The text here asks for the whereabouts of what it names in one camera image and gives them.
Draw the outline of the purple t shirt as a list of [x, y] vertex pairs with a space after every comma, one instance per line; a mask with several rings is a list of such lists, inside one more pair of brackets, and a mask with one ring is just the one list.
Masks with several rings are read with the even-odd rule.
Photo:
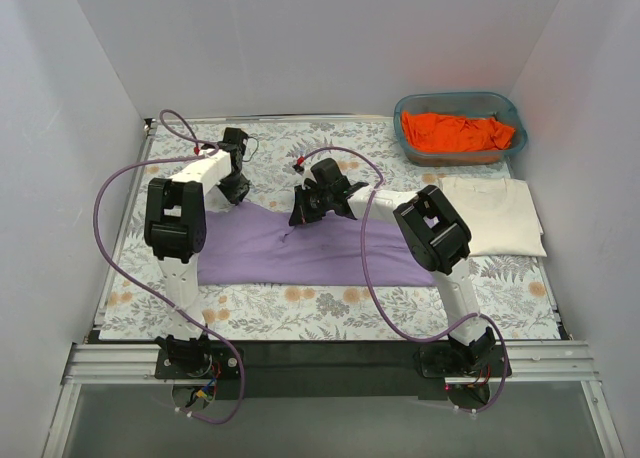
[[[317, 223], [293, 228], [288, 219], [285, 213], [253, 203], [226, 212], [208, 211], [206, 242], [198, 259], [199, 284], [366, 284], [358, 221], [330, 214]], [[393, 224], [367, 222], [366, 259], [375, 287], [435, 285]]]

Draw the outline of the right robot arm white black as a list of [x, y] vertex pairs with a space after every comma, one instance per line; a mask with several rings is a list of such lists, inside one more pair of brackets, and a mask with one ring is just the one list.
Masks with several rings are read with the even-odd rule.
[[450, 350], [439, 352], [427, 364], [430, 373], [508, 376], [505, 340], [494, 321], [481, 313], [470, 279], [471, 231], [440, 188], [428, 185], [397, 192], [381, 184], [351, 182], [337, 162], [327, 158], [313, 165], [309, 176], [295, 186], [289, 223], [315, 223], [328, 213], [362, 225], [370, 219], [397, 225], [412, 258], [433, 277], [448, 326], [418, 342], [433, 347], [447, 341]]

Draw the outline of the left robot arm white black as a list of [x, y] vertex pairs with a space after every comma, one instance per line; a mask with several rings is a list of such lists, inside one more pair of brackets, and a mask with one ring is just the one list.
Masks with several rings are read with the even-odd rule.
[[250, 190], [242, 166], [249, 136], [226, 128], [219, 150], [203, 145], [198, 159], [169, 178], [148, 185], [144, 239], [158, 261], [170, 301], [168, 336], [156, 342], [168, 362], [193, 378], [211, 371], [213, 355], [201, 330], [198, 258], [206, 241], [205, 197], [214, 188], [232, 204], [241, 203]]

